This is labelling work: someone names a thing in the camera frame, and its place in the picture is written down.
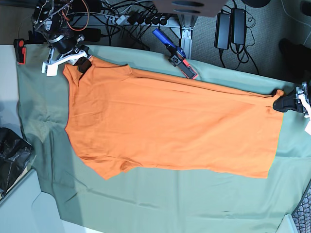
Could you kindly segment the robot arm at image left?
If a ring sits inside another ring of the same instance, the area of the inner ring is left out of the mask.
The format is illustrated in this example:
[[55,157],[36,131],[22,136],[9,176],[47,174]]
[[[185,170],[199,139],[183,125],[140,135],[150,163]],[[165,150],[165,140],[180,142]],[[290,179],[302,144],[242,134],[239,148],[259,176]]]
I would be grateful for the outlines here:
[[89,47],[82,44],[85,36],[82,32],[87,28],[90,10],[87,2],[82,4],[86,9],[85,26],[77,29],[70,25],[70,14],[75,14],[71,0],[40,0],[32,16],[33,29],[40,33],[50,49],[48,58],[42,63],[42,73],[55,76],[61,64],[77,66],[81,73],[91,67]]

